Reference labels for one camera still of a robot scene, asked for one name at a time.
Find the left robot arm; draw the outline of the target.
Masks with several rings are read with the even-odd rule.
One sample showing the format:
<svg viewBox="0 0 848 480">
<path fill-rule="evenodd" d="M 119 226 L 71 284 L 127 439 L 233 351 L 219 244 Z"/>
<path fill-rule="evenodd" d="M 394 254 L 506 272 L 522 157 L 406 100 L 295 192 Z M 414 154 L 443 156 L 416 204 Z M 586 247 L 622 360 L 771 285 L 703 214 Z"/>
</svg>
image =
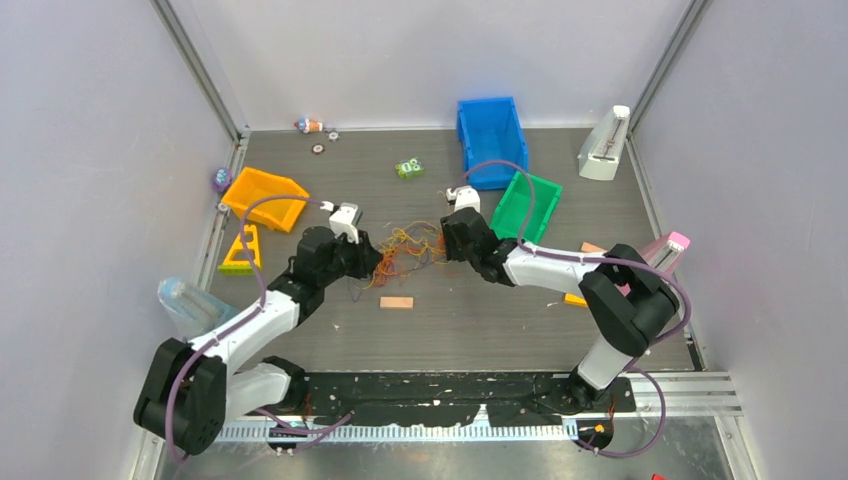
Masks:
<svg viewBox="0 0 848 480">
<path fill-rule="evenodd" d="M 325 290 L 344 278 L 366 279 L 382 261 L 366 231 L 356 238 L 310 227 L 287 269 L 250 307 L 215 330 L 157 348 L 133 411 L 142 429 L 188 455 L 204 452 L 222 427 L 260 407 L 298 412 L 307 398 L 304 371 L 276 356 L 242 366 L 275 338 L 303 324 Z"/>
</svg>

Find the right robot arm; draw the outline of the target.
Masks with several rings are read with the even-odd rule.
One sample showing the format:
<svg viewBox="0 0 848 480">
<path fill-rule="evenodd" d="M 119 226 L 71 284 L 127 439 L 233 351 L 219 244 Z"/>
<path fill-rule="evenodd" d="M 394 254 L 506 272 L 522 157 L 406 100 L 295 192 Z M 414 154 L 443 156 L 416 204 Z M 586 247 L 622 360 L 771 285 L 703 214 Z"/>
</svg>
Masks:
<svg viewBox="0 0 848 480">
<path fill-rule="evenodd" d="M 668 337 L 669 321 L 690 315 L 690 300 L 679 285 L 629 245 L 580 254 L 501 239 L 471 207 L 443 217 L 440 225 L 447 259 L 468 262 L 484 280 L 572 294 L 587 303 L 600 336 L 565 387 L 566 398 L 580 410 L 605 403 L 616 377 Z"/>
</svg>

